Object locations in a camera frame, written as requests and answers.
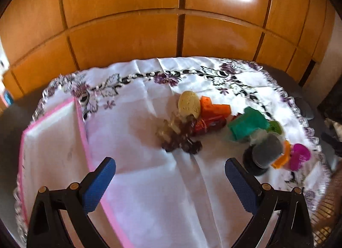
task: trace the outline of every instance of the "cookie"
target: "cookie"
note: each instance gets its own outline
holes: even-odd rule
[[[193,114],[197,119],[201,113],[201,103],[198,96],[192,91],[185,91],[178,100],[178,111],[183,117]]]

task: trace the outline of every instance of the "blue gripper pad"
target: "blue gripper pad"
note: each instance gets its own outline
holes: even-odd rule
[[[96,209],[103,194],[115,174],[114,159],[106,157],[94,172],[89,173],[80,183],[82,208],[86,214]]]
[[[226,161],[225,173],[244,209],[255,215],[259,207],[258,198],[262,193],[260,183],[235,158]]]

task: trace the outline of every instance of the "orange toy block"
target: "orange toy block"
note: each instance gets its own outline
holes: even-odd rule
[[[201,116],[210,118],[217,115],[223,115],[225,118],[231,113],[230,106],[227,104],[212,104],[211,99],[206,96],[202,96],[201,102]]]
[[[284,142],[284,153],[276,161],[272,163],[274,169],[279,169],[290,160],[291,144],[288,141]]]

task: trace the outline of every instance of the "embroidered tablecloth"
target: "embroidered tablecloth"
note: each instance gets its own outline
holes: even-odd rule
[[[36,121],[71,96],[82,105],[91,162],[115,159],[116,174],[104,198],[136,248],[231,247],[251,214],[245,212],[224,174],[224,163],[242,154],[248,143],[227,139],[227,128],[201,136],[203,150],[190,156],[167,153],[155,136],[170,119],[183,91],[229,104],[233,114],[250,106],[283,126],[290,143],[302,143],[312,158],[296,173],[270,169],[258,180],[275,189],[304,188],[309,212],[316,209],[329,182],[314,131],[300,116],[294,99],[254,62],[206,57],[133,60],[92,68],[54,79],[33,115]],[[25,237],[18,189],[17,222]],[[274,214],[265,237],[273,230]]]

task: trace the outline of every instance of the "green toy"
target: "green toy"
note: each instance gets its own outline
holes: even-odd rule
[[[270,127],[268,128],[267,132],[275,132],[278,133],[279,135],[284,135],[283,128],[282,126],[277,122],[277,121],[269,121]]]
[[[251,107],[245,108],[245,113],[228,124],[233,139],[239,141],[252,134],[258,128],[268,130],[270,123],[258,111]]]

